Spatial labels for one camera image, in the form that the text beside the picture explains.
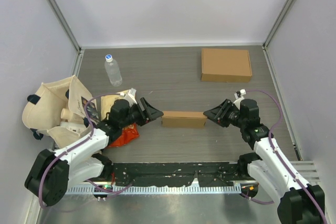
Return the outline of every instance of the white wall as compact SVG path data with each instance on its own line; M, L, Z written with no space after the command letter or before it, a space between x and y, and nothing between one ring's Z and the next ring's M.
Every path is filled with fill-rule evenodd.
M25 179L51 145L24 127L26 98L41 82L68 77L76 52L46 0L0 0L0 31L0 219L23 224L33 197Z
M264 42L285 0L56 0L81 46Z
M336 0L297 0L269 52L300 151L336 205Z

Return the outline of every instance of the clear bottle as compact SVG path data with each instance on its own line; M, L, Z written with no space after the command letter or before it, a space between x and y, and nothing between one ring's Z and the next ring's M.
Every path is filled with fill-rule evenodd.
M113 59L112 55L106 55L105 60L105 69L111 84L115 87L120 86L122 78L117 61Z

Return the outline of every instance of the robotic arm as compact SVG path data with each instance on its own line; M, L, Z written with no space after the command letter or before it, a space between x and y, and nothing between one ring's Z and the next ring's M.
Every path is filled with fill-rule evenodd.
M316 201L324 213L324 192L319 185L311 186L292 166L279 148L273 134L260 123L255 100L244 99L245 90L236 92L235 102L226 99L204 115L221 127L238 127L243 140L255 151L239 157L243 175L260 183L278 205L281 223L323 223Z
M144 98L140 99L143 110L132 97L118 99L111 107L106 119L98 123L91 138L87 134L71 145L56 150L41 151L25 181L25 187L38 196L41 178L47 166L63 152L50 169L43 184L42 199L47 206L53 206L62 199L68 188L90 178L107 179L112 173L112 162L105 156L93 154L113 143L122 134L122 129L136 123L143 126L161 117L163 112L152 107Z

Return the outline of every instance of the orange plastic package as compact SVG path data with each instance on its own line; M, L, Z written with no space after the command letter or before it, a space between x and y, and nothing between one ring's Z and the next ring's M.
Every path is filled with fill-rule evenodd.
M136 126L137 126L136 124L132 124L123 128L121 136L119 136L118 139L115 140L112 144L107 146L107 148L120 147L125 144L128 144L133 139L138 138L139 133Z

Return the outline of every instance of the brown box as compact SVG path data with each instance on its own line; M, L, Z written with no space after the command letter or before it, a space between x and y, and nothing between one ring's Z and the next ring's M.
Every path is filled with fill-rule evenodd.
M202 49L202 81L249 82L251 77L248 50Z
M207 117L203 112L163 111L162 126L174 128L203 128Z

